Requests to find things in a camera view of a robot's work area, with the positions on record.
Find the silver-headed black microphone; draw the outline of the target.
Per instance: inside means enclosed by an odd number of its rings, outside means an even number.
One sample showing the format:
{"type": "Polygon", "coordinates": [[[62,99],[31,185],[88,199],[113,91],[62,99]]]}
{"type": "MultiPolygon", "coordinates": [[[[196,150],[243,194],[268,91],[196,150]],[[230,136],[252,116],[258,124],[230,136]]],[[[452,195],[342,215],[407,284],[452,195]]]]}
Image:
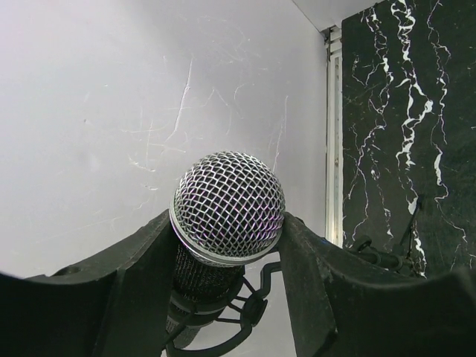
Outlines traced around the silver-headed black microphone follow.
{"type": "Polygon", "coordinates": [[[193,356],[199,331],[236,309],[245,268],[276,250],[285,210],[274,172],[243,152],[206,155],[181,177],[169,208],[178,250],[167,355],[193,356]]]}

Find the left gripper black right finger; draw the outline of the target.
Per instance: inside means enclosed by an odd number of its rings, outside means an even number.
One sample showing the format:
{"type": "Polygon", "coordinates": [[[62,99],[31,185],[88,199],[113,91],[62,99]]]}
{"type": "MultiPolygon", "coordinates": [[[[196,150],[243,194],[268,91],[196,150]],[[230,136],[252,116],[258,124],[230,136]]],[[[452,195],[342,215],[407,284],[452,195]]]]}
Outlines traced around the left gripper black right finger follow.
{"type": "Polygon", "coordinates": [[[405,277],[286,214],[279,241],[298,356],[473,356],[475,271],[405,277]]]}

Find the black shock-mount tripod stand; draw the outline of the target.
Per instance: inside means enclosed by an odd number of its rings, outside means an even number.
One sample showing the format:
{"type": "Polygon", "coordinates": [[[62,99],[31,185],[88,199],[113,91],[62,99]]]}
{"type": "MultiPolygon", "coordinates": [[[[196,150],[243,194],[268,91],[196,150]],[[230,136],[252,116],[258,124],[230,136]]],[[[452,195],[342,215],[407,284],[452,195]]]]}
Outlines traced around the black shock-mount tripod stand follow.
{"type": "MultiPolygon", "coordinates": [[[[409,262],[395,254],[387,254],[370,248],[369,242],[364,242],[359,248],[346,250],[384,270],[400,274],[400,270],[409,266],[409,262]]],[[[282,271],[281,261],[265,265],[261,271],[261,285],[259,289],[252,289],[248,297],[243,299],[243,305],[239,308],[240,317],[237,323],[239,332],[226,342],[203,350],[194,350],[194,356],[223,356],[239,346],[250,334],[252,329],[260,322],[267,307],[267,295],[271,290],[271,275],[276,271],[282,271]]]]}

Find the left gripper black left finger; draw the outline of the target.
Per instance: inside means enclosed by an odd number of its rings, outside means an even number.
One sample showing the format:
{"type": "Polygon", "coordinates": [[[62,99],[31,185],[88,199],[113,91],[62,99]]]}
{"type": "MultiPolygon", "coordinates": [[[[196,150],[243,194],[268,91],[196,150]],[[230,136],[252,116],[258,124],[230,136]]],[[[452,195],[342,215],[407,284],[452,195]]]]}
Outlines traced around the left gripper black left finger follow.
{"type": "Polygon", "coordinates": [[[168,212],[51,276],[1,276],[3,356],[159,356],[175,266],[168,212]]]}

